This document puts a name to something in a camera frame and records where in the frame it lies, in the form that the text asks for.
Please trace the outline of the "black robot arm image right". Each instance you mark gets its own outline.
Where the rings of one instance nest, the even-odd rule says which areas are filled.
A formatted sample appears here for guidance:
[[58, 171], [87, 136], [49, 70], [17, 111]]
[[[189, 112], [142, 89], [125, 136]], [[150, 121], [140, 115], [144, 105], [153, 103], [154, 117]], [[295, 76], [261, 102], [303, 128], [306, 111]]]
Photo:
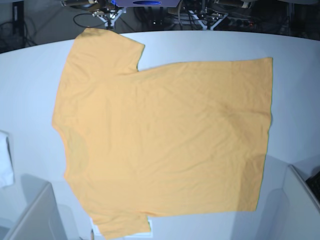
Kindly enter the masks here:
[[249, 9], [251, 0], [187, 0], [184, 9], [190, 24], [201, 30], [213, 31], [223, 20], [237, 10]]

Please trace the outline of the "black robot arm image left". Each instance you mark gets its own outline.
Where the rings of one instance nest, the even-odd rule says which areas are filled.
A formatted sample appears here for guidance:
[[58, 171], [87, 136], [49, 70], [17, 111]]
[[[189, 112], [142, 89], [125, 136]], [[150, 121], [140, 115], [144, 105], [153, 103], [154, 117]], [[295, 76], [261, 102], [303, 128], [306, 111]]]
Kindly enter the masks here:
[[[73, 22], [81, 28], [93, 29], [104, 26], [107, 30], [114, 29], [116, 21], [122, 14], [127, 12], [127, 8], [117, 6], [115, 0], [61, 0], [60, 3], [63, 7], [86, 11], [86, 13], [77, 14], [72, 19]], [[102, 23], [95, 26], [79, 24], [76, 18], [84, 15], [99, 18]]]

